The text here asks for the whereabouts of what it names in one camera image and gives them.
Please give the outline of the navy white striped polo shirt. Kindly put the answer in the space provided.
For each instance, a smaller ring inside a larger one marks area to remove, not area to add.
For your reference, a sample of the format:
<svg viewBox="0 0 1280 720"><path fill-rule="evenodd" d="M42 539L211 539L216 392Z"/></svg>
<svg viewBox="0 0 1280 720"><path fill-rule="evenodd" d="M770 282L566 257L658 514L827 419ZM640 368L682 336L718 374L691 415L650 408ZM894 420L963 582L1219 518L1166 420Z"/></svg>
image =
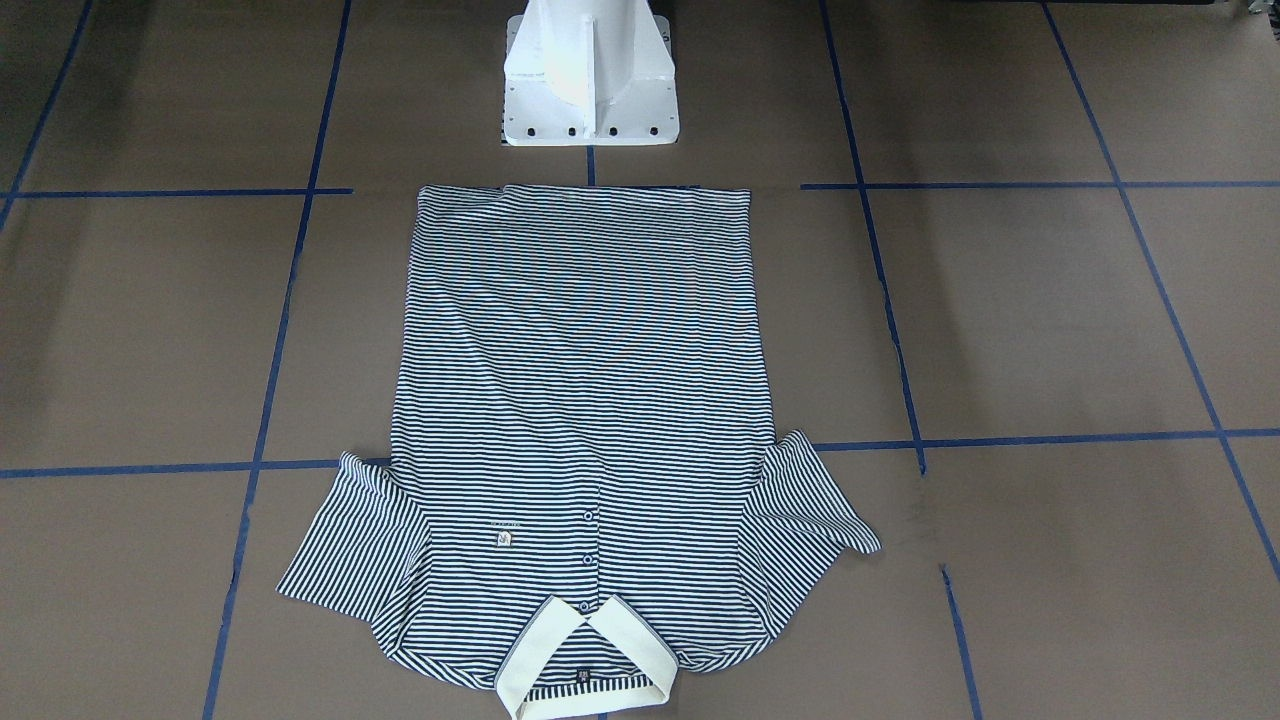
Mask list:
<svg viewBox="0 0 1280 720"><path fill-rule="evenodd" d="M512 719L667 703L881 541L774 428L746 190L426 186L384 465L276 591Z"/></svg>

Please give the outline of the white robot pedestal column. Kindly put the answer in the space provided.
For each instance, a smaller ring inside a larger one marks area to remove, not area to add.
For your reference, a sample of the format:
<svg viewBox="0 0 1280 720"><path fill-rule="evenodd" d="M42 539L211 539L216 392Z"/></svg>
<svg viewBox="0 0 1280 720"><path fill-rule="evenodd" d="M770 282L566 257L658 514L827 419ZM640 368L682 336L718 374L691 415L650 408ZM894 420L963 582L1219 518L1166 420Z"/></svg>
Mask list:
<svg viewBox="0 0 1280 720"><path fill-rule="evenodd" d="M660 146L681 135L668 18L648 1L530 1L506 23L502 140Z"/></svg>

